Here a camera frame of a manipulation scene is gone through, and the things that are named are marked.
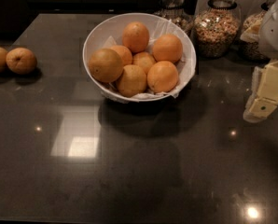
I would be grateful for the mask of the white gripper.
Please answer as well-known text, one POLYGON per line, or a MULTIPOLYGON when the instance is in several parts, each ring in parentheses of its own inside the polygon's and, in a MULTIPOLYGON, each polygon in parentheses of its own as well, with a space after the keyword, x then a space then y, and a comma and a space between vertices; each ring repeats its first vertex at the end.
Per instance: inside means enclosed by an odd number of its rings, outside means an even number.
MULTIPOLYGON (((270 7, 262 22, 260 19, 244 21, 240 39, 247 43, 258 42, 261 54, 278 59, 278 0, 270 7)), ((264 67, 254 69, 251 92, 243 119, 258 123, 278 107, 278 60, 270 60, 264 67)))

